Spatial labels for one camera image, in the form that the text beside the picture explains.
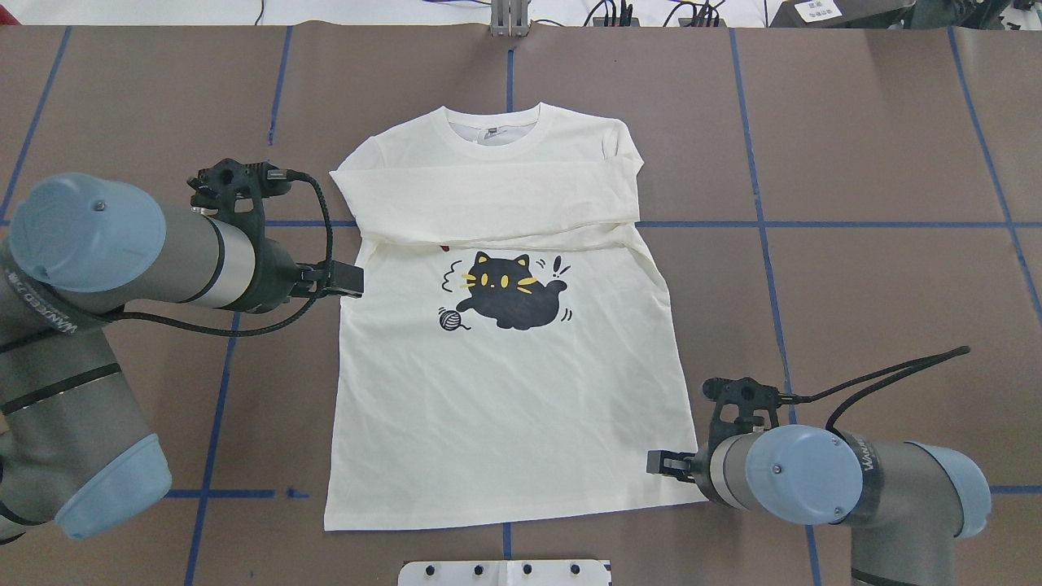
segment cartoon cat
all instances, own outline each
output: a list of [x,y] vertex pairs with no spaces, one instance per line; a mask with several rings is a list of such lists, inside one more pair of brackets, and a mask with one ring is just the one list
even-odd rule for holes
[[470,298],[460,301],[456,311],[472,309],[495,319],[496,325],[504,329],[528,329],[550,323],[560,309],[557,295],[568,289],[563,280],[543,285],[531,276],[527,254],[512,261],[493,259],[479,251],[474,257],[474,266],[463,276]]

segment white floor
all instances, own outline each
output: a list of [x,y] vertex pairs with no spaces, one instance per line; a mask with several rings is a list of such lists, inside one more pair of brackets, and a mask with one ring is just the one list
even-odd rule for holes
[[[453,24],[488,23],[488,6],[469,0],[426,2],[423,0],[264,0],[260,24],[288,25],[309,20],[340,24]],[[552,19],[569,26],[582,24],[597,0],[531,0],[529,18]],[[244,25],[253,24],[262,0],[0,0],[23,24],[90,25]],[[780,0],[767,0],[773,18]],[[637,0],[634,16],[642,26],[662,26],[675,6],[670,0]],[[1008,8],[1007,23],[1025,30],[1042,30],[1039,11]],[[687,18],[680,8],[676,17]],[[763,0],[726,0],[720,14],[729,26],[764,26]]]

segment squiggle line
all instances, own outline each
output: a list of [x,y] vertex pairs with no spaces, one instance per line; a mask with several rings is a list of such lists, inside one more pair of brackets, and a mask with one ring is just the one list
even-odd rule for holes
[[445,274],[442,275],[442,278],[444,279],[444,280],[442,280],[442,291],[445,291],[445,292],[448,292],[448,293],[452,292],[451,289],[446,289],[445,286],[449,284],[449,275],[455,272],[455,266],[458,265],[462,262],[463,261],[456,261],[456,262],[452,263],[451,265],[449,265],[449,272],[447,272],[447,273],[445,273]]

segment light blue cap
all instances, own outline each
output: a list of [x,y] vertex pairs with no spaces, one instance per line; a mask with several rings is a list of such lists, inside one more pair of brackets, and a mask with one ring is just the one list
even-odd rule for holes
[[108,531],[158,503],[170,490],[170,468],[152,434],[113,460],[73,494],[54,521],[73,539]]
[[915,441],[905,443],[918,445],[933,456],[956,487],[956,494],[963,506],[963,529],[956,535],[956,539],[966,539],[981,533],[988,524],[988,515],[991,514],[991,489],[988,487],[988,479],[984,478],[984,472],[976,463],[965,454],[947,447]]
[[745,461],[752,495],[768,511],[800,524],[835,522],[861,498],[858,457],[834,434],[782,425],[756,439]]
[[166,238],[163,210],[144,191],[63,173],[39,182],[15,210],[8,242],[15,262],[32,278],[97,293],[141,276]]

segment neckline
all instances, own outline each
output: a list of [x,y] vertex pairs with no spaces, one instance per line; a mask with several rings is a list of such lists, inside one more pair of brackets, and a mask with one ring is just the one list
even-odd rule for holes
[[[540,102],[534,107],[520,112],[466,114],[442,106],[431,114],[435,129],[448,147],[475,158],[502,160],[516,156],[542,142],[552,123],[553,108]],[[479,145],[457,135],[452,129],[452,124],[462,124],[475,128],[525,126],[528,124],[535,124],[535,126],[527,135],[512,143],[505,145]]]

